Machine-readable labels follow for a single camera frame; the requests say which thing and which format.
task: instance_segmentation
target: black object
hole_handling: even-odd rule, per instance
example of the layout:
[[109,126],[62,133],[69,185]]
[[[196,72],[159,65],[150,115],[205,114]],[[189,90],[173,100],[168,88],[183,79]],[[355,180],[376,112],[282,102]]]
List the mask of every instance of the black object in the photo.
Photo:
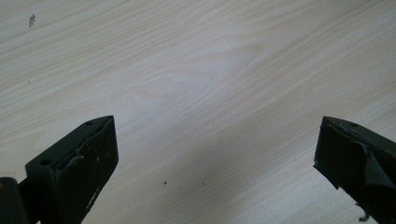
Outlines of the black object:
[[93,119],[29,161],[19,185],[0,178],[0,224],[78,224],[119,160],[113,116]]
[[315,165],[378,223],[396,223],[396,143],[359,124],[324,117]]

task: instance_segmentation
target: wood grain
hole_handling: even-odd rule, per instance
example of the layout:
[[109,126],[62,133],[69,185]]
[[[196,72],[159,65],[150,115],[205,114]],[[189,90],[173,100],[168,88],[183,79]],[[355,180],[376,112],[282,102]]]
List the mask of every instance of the wood grain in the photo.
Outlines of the wood grain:
[[1,1],[0,76],[1,176],[115,116],[86,224],[358,223],[313,157],[323,116],[396,140],[396,3]]

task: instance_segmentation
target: tabletop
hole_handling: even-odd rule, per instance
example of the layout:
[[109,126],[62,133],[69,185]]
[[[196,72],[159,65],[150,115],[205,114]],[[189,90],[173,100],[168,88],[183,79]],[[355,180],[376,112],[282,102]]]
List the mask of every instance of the tabletop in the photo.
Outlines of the tabletop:
[[3,0],[0,78],[0,176],[114,116],[84,224],[358,223],[312,165],[323,116],[396,140],[396,2]]

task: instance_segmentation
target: wooden table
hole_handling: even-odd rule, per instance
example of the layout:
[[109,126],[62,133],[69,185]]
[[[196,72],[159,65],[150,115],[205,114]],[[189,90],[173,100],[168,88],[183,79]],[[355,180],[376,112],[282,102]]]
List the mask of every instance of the wooden table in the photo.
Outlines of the wooden table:
[[115,116],[85,224],[358,223],[313,158],[323,116],[396,140],[396,2],[5,0],[0,76],[0,176]]

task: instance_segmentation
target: light wood surface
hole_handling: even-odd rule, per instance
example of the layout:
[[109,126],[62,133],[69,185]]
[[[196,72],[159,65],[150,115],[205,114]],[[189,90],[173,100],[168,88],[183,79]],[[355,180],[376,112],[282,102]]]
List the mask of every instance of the light wood surface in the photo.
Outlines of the light wood surface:
[[313,158],[323,116],[396,140],[396,2],[2,0],[0,76],[0,176],[115,116],[85,224],[358,223]]

